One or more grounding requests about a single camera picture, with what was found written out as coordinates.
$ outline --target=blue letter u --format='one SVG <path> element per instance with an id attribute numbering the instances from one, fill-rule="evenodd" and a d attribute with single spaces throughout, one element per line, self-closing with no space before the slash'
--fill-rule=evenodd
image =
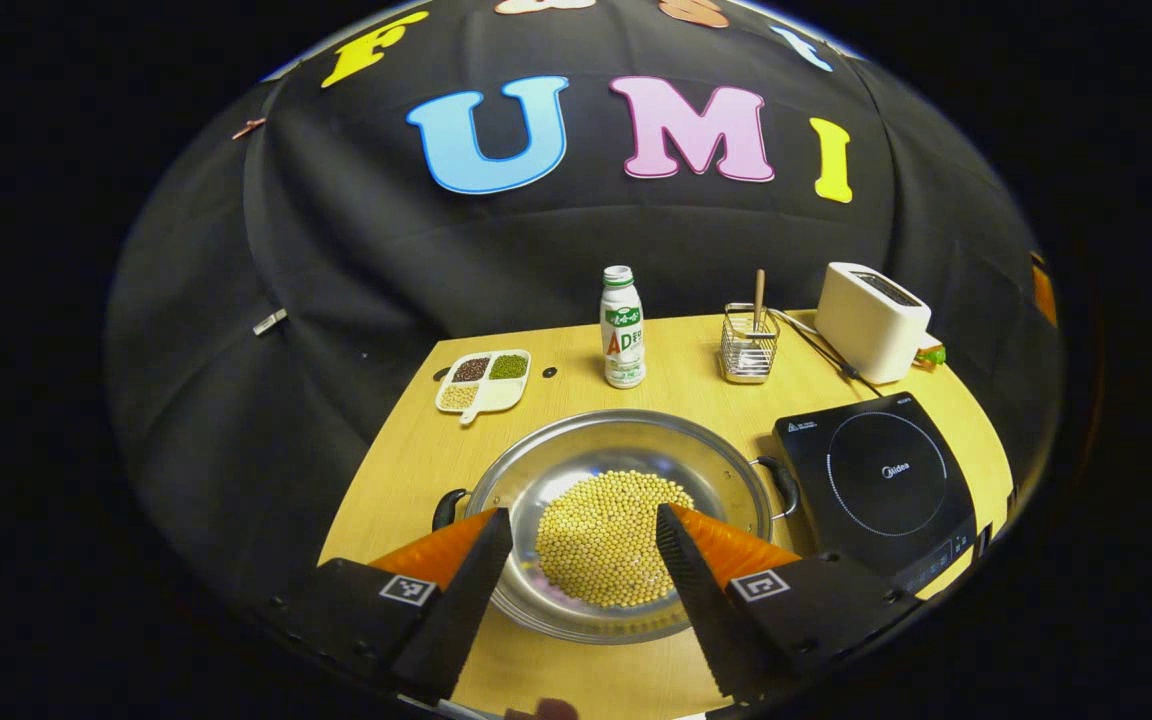
<path id="1" fill-rule="evenodd" d="M 502 94 L 522 101 L 526 147 L 503 160 L 484 158 L 473 131 L 473 108 L 482 92 L 454 92 L 430 100 L 407 113 L 407 122 L 420 128 L 429 172 L 438 184 L 467 195 L 511 190 L 538 181 L 558 167 L 567 151 L 563 113 L 558 92 L 567 78 L 540 76 L 516 79 L 500 88 Z"/>

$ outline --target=black cloth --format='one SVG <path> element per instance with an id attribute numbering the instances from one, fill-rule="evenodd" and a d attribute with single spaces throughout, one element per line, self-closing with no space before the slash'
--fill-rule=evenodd
<path id="1" fill-rule="evenodd" d="M 813 306 L 829 262 L 881 270 L 932 306 L 929 332 L 1014 473 L 1033 464 L 1060 369 L 1032 301 L 1034 238 L 986 160 L 905 83 L 811 41 L 835 69 L 823 71 L 733 5 L 723 31 L 626 0 L 515 17 L 470 0 L 422 9 L 379 63 L 328 90 L 339 45 L 251 88 L 177 159 L 127 241 L 111 412 L 147 514 L 215 591 L 259 601 L 314 566 L 434 342 L 593 323 L 611 264 L 632 266 L 647 318 L 718 313 L 759 266 L 776 306 Z M 526 132 L 500 86 L 541 74 L 570 81 L 563 161 L 507 192 L 439 187 L 406 113 L 483 92 L 480 147 L 513 156 Z M 628 177 L 631 119 L 608 88 L 621 76 L 668 79 L 697 111 L 720 86 L 758 92 L 776 177 L 736 182 L 713 164 Z M 233 141 L 253 118 L 268 122 Z M 811 118 L 851 137 L 850 204 L 814 192 Z M 256 336 L 279 309 L 287 319 Z"/>

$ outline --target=ad calcium milk bottle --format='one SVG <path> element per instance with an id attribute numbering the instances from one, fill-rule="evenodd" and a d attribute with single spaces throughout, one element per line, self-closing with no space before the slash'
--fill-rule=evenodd
<path id="1" fill-rule="evenodd" d="M 643 301 L 634 288 L 628 265 L 602 271 L 602 302 L 598 309 L 602 325 L 602 374 L 613 387 L 631 388 L 643 382 L 649 365 L 643 354 Z"/>

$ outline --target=bottle cap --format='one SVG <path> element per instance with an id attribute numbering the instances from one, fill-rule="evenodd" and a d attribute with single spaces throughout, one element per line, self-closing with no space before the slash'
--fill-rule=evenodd
<path id="1" fill-rule="evenodd" d="M 634 282 L 634 270 L 628 265 L 612 265 L 602 270 L 602 283 L 608 287 L 626 286 Z"/>

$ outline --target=pink letter m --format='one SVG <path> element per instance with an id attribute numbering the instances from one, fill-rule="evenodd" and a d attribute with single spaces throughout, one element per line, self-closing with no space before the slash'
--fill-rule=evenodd
<path id="1" fill-rule="evenodd" d="M 612 90 L 630 103 L 635 143 L 635 154 L 626 160 L 630 176 L 667 179 L 679 172 L 679 161 L 666 152 L 665 132 L 698 176 L 708 169 L 719 141 L 726 143 L 727 150 L 718 161 L 723 177 L 767 182 L 776 175 L 763 150 L 758 124 L 763 99 L 758 94 L 740 88 L 718 88 L 698 115 L 673 85 L 660 78 L 620 77 L 612 81 Z"/>

